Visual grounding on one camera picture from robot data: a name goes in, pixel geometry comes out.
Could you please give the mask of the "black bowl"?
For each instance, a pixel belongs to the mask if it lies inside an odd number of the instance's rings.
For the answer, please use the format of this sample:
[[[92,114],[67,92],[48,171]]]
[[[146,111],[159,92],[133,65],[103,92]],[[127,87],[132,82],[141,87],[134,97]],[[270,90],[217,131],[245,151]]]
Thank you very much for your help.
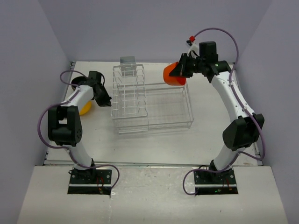
[[[86,77],[81,76],[81,77],[76,77],[76,78],[72,79],[71,88],[73,91],[75,91],[75,89],[81,85],[89,86]]]

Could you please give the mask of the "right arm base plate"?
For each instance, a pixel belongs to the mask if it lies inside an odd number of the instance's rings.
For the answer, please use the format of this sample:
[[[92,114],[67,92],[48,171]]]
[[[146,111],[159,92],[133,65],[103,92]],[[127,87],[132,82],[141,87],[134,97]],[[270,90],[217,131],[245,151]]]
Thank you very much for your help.
[[[233,169],[229,169],[218,174],[205,171],[195,171],[193,175],[196,195],[238,194]]]

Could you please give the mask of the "white wire dish rack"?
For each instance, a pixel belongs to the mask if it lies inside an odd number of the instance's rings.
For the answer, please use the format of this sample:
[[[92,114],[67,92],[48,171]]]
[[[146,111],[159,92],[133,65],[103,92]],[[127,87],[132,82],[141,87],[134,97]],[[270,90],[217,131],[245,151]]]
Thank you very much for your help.
[[[111,116],[119,134],[190,128],[194,116],[188,85],[164,82],[167,63],[113,67]]]

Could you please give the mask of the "orange cup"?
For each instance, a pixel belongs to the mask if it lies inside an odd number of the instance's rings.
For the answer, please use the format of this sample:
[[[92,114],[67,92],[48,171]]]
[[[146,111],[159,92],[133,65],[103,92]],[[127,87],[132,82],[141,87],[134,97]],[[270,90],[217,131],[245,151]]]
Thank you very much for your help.
[[[177,66],[177,64],[178,62],[174,62],[163,70],[164,82],[170,86],[184,86],[186,84],[186,78],[170,76],[170,72]]]

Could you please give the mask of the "yellow bowl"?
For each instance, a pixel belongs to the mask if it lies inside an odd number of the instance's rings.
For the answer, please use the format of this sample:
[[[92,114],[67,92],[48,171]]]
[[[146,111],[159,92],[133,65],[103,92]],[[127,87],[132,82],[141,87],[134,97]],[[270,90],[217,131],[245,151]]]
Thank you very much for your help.
[[[90,111],[92,107],[92,102],[91,101],[88,101],[85,106],[81,109],[81,111],[79,112],[79,115],[80,116],[83,116],[85,115],[86,113],[88,113]]]

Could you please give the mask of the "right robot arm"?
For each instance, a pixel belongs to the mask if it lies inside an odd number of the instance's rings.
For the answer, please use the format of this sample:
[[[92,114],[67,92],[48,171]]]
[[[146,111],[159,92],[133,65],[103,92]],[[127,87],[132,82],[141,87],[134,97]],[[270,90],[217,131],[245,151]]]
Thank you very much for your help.
[[[208,168],[209,180],[220,183],[239,154],[257,142],[264,117],[257,114],[241,95],[229,64],[219,60],[216,42],[199,43],[199,53],[193,49],[183,53],[179,61],[164,68],[163,79],[168,85],[184,86],[187,78],[198,73],[217,90],[230,118],[229,126],[222,133],[224,145]]]

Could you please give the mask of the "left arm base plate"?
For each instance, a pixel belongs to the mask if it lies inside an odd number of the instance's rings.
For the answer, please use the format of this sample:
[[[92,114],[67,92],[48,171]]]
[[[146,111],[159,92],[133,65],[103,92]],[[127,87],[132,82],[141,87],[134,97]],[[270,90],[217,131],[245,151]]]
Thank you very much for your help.
[[[90,169],[69,171],[69,195],[111,195],[112,170]]]

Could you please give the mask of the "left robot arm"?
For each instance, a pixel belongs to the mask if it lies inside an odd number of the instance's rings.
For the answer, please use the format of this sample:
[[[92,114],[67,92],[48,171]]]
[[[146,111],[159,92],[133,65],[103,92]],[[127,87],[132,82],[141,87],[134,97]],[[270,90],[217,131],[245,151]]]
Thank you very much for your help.
[[[47,109],[48,138],[55,142],[54,148],[64,149],[71,158],[74,164],[71,177],[76,184],[90,184],[100,180],[93,158],[81,143],[83,128],[80,112],[91,100],[99,107],[112,105],[112,98],[104,84],[102,73],[90,71],[81,82],[69,83],[75,87],[75,91],[64,102]]]

